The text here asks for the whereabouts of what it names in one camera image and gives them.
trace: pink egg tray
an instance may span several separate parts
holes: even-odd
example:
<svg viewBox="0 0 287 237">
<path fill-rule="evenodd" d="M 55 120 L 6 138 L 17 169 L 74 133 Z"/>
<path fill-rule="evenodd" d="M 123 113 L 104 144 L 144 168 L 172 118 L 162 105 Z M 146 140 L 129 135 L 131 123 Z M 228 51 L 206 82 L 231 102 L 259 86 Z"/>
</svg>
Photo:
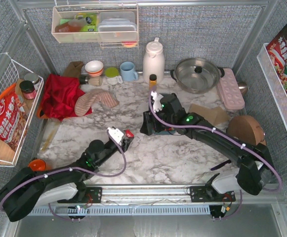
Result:
<svg viewBox="0 0 287 237">
<path fill-rule="evenodd" d="M 241 110 L 245 103 L 237 84 L 237 80 L 230 68 L 224 68 L 225 75 L 217 84 L 218 95 L 227 110 Z"/>
</svg>

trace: pink oven mitt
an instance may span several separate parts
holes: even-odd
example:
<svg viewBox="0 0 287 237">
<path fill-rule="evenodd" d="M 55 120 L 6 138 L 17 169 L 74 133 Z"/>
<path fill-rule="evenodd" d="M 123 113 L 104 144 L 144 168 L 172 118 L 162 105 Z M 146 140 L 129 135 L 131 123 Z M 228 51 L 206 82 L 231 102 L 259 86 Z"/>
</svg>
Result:
<svg viewBox="0 0 287 237">
<path fill-rule="evenodd" d="M 74 112 L 77 116 L 84 116 L 90 107 L 97 102 L 101 102 L 109 108 L 114 108 L 119 101 L 114 99 L 111 93 L 102 89 L 94 89 L 80 96 L 74 106 Z"/>
</svg>

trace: green lid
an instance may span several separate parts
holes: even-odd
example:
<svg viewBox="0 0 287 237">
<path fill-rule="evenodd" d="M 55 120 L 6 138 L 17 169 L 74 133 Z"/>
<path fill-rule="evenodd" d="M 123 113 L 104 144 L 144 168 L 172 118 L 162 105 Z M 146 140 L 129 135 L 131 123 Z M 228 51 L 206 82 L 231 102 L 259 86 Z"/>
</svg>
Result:
<svg viewBox="0 0 287 237">
<path fill-rule="evenodd" d="M 117 68 L 107 68 L 105 70 L 105 76 L 107 76 L 108 78 L 114 78 L 116 76 L 119 76 L 119 72 Z"/>
</svg>

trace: white thermos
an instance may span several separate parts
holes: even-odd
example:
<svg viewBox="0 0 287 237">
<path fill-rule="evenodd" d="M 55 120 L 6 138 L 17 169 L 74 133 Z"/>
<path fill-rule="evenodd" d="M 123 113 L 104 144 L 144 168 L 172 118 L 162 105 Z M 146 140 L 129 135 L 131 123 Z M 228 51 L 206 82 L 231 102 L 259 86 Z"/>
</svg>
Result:
<svg viewBox="0 0 287 237">
<path fill-rule="evenodd" d="M 163 80 L 165 59 L 163 55 L 163 46 L 159 42 L 159 38 L 149 42 L 145 48 L 143 57 L 143 79 L 149 83 L 151 74 L 157 75 L 157 84 Z"/>
</svg>

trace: blue mug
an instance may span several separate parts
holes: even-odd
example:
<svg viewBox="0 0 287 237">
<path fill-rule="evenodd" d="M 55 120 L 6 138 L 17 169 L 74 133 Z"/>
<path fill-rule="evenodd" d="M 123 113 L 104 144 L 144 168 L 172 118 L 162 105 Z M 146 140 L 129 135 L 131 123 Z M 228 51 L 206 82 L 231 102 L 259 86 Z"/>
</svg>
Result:
<svg viewBox="0 0 287 237">
<path fill-rule="evenodd" d="M 120 65 L 120 74 L 123 81 L 135 81 L 138 80 L 138 73 L 135 70 L 135 64 L 132 62 L 123 62 Z"/>
</svg>

